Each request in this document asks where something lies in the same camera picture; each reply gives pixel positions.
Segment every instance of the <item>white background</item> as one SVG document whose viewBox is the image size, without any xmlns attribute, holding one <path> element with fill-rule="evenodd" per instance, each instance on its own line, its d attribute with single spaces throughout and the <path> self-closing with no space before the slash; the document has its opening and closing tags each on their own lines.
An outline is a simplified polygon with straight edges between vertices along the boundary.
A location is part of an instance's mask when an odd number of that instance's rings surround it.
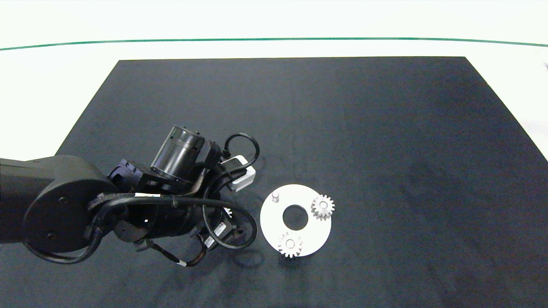
<svg viewBox="0 0 548 308">
<path fill-rule="evenodd" d="M 1 1 L 0 48 L 263 37 L 548 44 L 547 13 L 548 2 L 541 1 Z M 548 157 L 548 48 L 437 41 L 147 42 L 1 50 L 0 157 L 54 155 L 118 60 L 411 55 L 467 57 Z"/>
</svg>

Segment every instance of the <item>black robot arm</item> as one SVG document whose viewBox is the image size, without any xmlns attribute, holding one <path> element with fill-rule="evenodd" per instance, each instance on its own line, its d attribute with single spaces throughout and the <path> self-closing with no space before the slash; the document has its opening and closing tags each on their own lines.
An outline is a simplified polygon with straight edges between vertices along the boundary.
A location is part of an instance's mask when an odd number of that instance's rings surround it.
<svg viewBox="0 0 548 308">
<path fill-rule="evenodd" d="M 250 162 L 241 156 L 229 159 L 229 143 L 236 136 L 253 142 L 256 153 Z M 0 159 L 0 243 L 22 242 L 44 260 L 73 264 L 90 257 L 114 231 L 137 251 L 152 248 L 179 265 L 194 266 L 217 244 L 240 249 L 255 239 L 254 218 L 219 200 L 219 191 L 250 184 L 258 155 L 258 143 L 247 134 L 230 136 L 221 150 L 198 133 L 173 127 L 150 167 L 123 159 L 108 177 L 74 156 Z M 233 211 L 244 220 L 233 217 Z M 250 232 L 243 228 L 246 222 Z M 202 246 L 190 262 L 152 241 L 185 234 Z M 83 248 L 77 256 L 59 254 Z"/>
</svg>

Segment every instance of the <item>black mat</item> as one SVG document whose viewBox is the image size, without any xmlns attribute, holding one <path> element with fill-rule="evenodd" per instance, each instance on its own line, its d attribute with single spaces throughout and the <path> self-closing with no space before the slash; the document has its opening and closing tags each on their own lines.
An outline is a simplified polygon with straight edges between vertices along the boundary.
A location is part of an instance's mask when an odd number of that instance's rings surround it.
<svg viewBox="0 0 548 308">
<path fill-rule="evenodd" d="M 259 231 L 191 269 L 113 234 L 73 266 L 7 245 L 3 306 L 548 305 L 548 163 L 465 58 L 120 61 L 58 154 L 148 164 L 173 124 L 255 136 L 258 176 L 234 198 L 258 219 L 281 185 L 326 193 L 327 243 L 286 263 Z"/>
</svg>

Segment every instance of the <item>label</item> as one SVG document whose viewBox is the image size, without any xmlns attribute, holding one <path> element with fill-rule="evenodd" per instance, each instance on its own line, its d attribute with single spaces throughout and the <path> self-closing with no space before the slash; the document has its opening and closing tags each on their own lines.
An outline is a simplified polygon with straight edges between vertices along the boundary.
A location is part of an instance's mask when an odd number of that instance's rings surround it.
<svg viewBox="0 0 548 308">
<path fill-rule="evenodd" d="M 136 192 L 136 197 L 161 197 L 159 193 L 142 193 L 142 192 Z"/>
<path fill-rule="evenodd" d="M 226 225 L 224 222 L 221 221 L 221 223 L 217 226 L 217 228 L 215 228 L 215 230 L 213 230 L 213 232 L 215 232 L 215 235 L 219 236 L 225 229 Z M 207 246 L 207 248 L 209 248 L 211 247 L 211 245 L 213 245 L 214 242 L 215 240 L 212 237 L 208 237 L 204 244 L 205 246 Z"/>
</svg>

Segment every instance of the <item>gear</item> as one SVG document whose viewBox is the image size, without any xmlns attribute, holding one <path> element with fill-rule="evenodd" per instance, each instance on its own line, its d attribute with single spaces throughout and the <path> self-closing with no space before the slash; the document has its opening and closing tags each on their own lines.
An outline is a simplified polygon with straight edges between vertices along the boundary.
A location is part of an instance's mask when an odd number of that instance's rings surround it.
<svg viewBox="0 0 548 308">
<path fill-rule="evenodd" d="M 312 201 L 311 209 L 317 219 L 327 220 L 333 214 L 335 204 L 330 197 L 319 195 Z"/>
<path fill-rule="evenodd" d="M 286 256 L 286 258 L 293 258 L 294 256 L 300 256 L 302 251 L 302 241 L 300 237 L 295 236 L 292 232 L 286 232 L 282 234 L 278 243 L 279 253 Z"/>
<path fill-rule="evenodd" d="M 229 208 L 223 208 L 225 212 L 229 215 L 230 218 L 232 218 L 232 210 Z"/>
</svg>

